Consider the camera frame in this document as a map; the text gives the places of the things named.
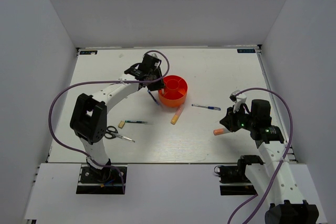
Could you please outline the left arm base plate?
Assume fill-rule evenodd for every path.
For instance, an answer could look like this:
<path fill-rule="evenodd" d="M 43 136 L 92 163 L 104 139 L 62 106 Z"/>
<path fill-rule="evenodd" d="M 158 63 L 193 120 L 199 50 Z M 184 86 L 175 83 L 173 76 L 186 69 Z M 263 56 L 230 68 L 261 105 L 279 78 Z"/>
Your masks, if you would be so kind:
<path fill-rule="evenodd" d="M 117 167 L 121 174 L 115 169 L 99 170 L 95 172 L 88 165 L 80 170 L 76 194 L 77 195 L 123 195 L 123 186 L 126 186 L 127 167 Z"/>

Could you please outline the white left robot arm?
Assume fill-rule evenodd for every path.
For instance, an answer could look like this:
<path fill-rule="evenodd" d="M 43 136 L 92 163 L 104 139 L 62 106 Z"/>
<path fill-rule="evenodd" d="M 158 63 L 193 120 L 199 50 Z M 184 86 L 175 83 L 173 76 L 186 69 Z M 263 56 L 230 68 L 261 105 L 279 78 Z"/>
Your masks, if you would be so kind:
<path fill-rule="evenodd" d="M 142 88 L 150 91 L 164 88 L 159 51 L 150 50 L 142 62 L 133 64 L 115 82 L 94 94 L 81 94 L 76 101 L 70 120 L 70 128 L 81 140 L 88 154 L 87 163 L 93 168 L 93 176 L 101 182 L 110 178 L 111 165 L 103 144 L 107 129 L 108 113 L 123 99 Z"/>

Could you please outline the blue clear ballpoint pen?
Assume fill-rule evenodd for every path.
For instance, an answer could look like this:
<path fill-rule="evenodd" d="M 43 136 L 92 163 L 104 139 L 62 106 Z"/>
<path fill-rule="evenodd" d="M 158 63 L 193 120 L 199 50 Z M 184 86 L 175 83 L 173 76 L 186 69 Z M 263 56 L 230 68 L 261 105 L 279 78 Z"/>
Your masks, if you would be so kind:
<path fill-rule="evenodd" d="M 216 106 L 204 106 L 204 105 L 199 105 L 199 104 L 191 104 L 191 106 L 197 107 L 197 108 L 208 109 L 208 110 L 221 111 L 221 108 L 216 107 Z"/>

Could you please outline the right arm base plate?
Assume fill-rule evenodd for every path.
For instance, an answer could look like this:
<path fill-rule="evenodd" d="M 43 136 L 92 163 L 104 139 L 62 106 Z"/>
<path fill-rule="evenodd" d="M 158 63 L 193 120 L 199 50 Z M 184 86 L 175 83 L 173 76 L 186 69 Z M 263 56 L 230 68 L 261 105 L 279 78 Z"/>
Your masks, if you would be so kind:
<path fill-rule="evenodd" d="M 238 172 L 237 166 L 217 165 L 214 174 L 219 178 L 221 196 L 253 196 L 256 195 L 252 183 Z"/>

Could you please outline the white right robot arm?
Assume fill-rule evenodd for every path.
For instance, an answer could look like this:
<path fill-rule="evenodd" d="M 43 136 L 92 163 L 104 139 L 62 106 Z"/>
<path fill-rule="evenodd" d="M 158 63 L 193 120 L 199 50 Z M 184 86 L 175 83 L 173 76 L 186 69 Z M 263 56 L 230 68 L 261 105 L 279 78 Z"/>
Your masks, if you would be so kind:
<path fill-rule="evenodd" d="M 237 102 L 220 120 L 224 132 L 247 130 L 258 154 L 242 155 L 235 166 L 220 166 L 214 172 L 221 183 L 250 182 L 261 204 L 268 205 L 265 223 L 317 223 L 319 211 L 299 190 L 290 169 L 288 147 L 279 127 L 272 125 L 270 103 L 254 99 L 249 109 Z"/>

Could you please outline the black handled scissors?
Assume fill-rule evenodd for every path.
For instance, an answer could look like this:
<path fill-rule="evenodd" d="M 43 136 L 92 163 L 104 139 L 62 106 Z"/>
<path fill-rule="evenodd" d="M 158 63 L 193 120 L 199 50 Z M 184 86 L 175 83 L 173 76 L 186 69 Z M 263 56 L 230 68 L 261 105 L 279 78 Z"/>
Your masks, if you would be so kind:
<path fill-rule="evenodd" d="M 124 135 L 119 134 L 118 130 L 114 126 L 108 126 L 106 129 L 106 132 L 104 134 L 104 137 L 106 139 L 114 139 L 114 138 L 120 138 L 122 140 L 126 140 L 132 143 L 135 143 L 135 141 L 129 137 L 126 137 Z"/>

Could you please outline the dark blue gel pen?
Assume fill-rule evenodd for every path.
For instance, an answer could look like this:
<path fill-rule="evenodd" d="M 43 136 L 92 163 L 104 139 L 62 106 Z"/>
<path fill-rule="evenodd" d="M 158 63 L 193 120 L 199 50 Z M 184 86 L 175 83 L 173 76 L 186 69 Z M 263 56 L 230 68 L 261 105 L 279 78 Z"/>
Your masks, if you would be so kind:
<path fill-rule="evenodd" d="M 154 97 L 154 95 L 151 93 L 150 90 L 148 90 L 148 94 L 150 95 L 150 97 L 152 98 L 152 100 L 155 102 L 156 105 L 160 106 L 158 100 Z"/>

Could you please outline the small yellow eraser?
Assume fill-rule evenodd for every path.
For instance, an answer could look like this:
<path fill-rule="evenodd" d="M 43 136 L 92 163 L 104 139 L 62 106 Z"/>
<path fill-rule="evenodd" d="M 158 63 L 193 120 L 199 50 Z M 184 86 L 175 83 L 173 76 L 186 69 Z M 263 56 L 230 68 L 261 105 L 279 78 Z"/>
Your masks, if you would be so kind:
<path fill-rule="evenodd" d="M 121 121 L 119 124 L 118 124 L 118 128 L 122 129 L 125 125 L 125 122 L 124 121 Z"/>

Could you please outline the orange pink highlighter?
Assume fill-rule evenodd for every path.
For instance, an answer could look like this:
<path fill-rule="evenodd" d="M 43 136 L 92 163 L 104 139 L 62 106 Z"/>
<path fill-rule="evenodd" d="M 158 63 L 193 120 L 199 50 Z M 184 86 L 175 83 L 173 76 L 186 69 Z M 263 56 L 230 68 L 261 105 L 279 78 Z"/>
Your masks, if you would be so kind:
<path fill-rule="evenodd" d="M 222 135 L 222 134 L 226 134 L 226 133 L 227 133 L 227 131 L 226 131 L 225 128 L 215 129 L 215 130 L 213 131 L 213 134 L 214 134 L 215 136 Z"/>

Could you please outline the green ink pen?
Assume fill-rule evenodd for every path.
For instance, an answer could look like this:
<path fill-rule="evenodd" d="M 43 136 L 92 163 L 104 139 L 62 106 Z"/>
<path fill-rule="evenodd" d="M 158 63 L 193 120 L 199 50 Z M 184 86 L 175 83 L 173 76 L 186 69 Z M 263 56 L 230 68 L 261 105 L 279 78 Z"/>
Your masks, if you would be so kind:
<path fill-rule="evenodd" d="M 125 120 L 124 122 L 130 124 L 152 124 L 150 121 L 144 121 L 144 120 Z"/>

